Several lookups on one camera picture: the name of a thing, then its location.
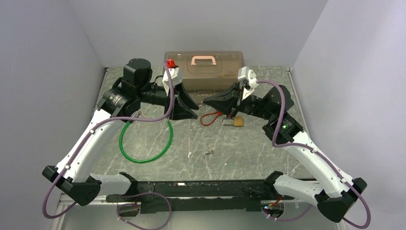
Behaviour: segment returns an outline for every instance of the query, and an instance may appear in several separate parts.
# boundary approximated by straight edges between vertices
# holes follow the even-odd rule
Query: brass padlock
[[[226,124],[226,123],[224,122],[225,120],[233,120],[234,123],[233,123],[233,124]],[[234,127],[242,127],[242,126],[244,126],[244,121],[243,121],[243,119],[242,119],[241,116],[236,116],[236,117],[234,117],[234,118],[227,118],[227,117],[224,117],[224,118],[221,119],[220,122],[221,122],[221,124],[224,125],[224,126],[234,126]]]

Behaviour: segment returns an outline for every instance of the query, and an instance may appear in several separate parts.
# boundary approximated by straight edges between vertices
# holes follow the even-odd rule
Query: gray countertop
[[[250,68],[258,79],[270,79],[289,89],[295,106],[288,112],[303,124],[285,67]],[[153,71],[153,79],[162,74],[162,68],[153,68]],[[122,74],[122,67],[108,68],[101,92],[110,89]],[[260,85],[255,94],[262,97],[270,88]],[[163,110],[161,106],[141,105],[141,111],[147,117],[162,116]],[[200,118],[215,110],[202,105],[195,112]],[[97,174],[126,172],[139,181],[264,179],[273,171],[281,171],[294,178],[312,178],[297,159],[271,145],[262,130],[265,120],[241,113],[238,115],[243,117],[244,127],[223,126],[220,119],[211,126],[202,126],[199,119],[172,121],[174,136],[171,147],[158,160],[145,164],[133,163],[123,157],[118,145],[118,132],[99,155],[92,171]],[[125,133],[124,149],[135,159],[147,159],[161,152],[168,138],[165,120],[134,122]],[[207,146],[214,149],[214,154],[205,155]]]

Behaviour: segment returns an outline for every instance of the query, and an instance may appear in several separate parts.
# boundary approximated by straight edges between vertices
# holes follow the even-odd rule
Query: plastic storage box
[[[169,51],[183,73],[183,85],[196,103],[226,90],[237,82],[238,70],[244,66],[241,51]]]

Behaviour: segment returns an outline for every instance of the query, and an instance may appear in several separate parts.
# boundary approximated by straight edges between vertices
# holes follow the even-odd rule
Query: pink box handle
[[[191,62],[191,65],[192,65],[192,66],[197,65],[197,64],[196,64],[196,60],[197,60],[197,59],[200,59],[200,60],[209,60],[209,59],[211,59],[213,65],[214,65],[214,66],[217,65],[216,62],[215,62],[215,58],[214,58],[213,56],[194,56],[194,57],[192,57],[192,62]]]

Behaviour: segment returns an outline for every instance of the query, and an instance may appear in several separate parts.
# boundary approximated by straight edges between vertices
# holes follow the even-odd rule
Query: white wall
[[[83,132],[102,72],[65,0],[0,1],[0,229],[49,228],[41,172]]]
[[[406,1],[329,0],[293,78],[312,137],[367,181],[369,229],[405,229]]]
[[[241,50],[292,66],[327,0],[68,0],[104,66],[166,51]]]

